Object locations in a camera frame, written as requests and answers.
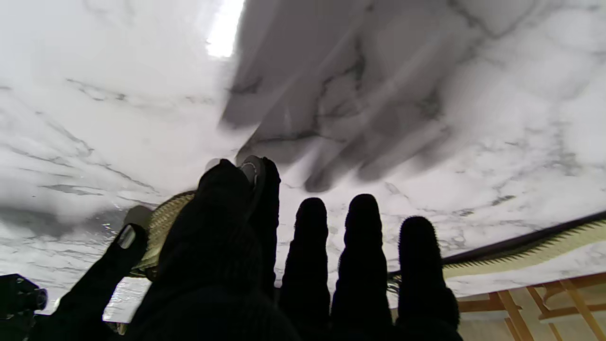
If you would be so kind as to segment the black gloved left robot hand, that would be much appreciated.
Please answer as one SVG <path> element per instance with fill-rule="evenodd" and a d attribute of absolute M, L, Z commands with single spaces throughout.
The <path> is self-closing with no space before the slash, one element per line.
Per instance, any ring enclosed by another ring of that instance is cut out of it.
<path fill-rule="evenodd" d="M 437 235 L 423 216 L 401 225 L 398 317 L 387 300 L 387 260 L 376 199 L 346 216 L 335 292 L 328 281 L 327 210 L 303 201 L 282 285 L 273 300 L 280 177 L 268 158 L 221 159 L 201 177 L 160 252 L 156 278 L 127 341 L 460 341 Z"/>

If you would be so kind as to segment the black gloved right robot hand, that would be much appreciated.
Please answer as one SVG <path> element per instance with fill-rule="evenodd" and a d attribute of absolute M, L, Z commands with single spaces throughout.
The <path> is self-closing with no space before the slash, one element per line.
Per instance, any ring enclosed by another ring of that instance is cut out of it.
<path fill-rule="evenodd" d="M 107 251 L 66 293 L 47 319 L 29 333 L 31 341 L 117 341 L 119 334 L 103 321 L 112 295 L 146 251 L 142 226 L 126 224 Z"/>

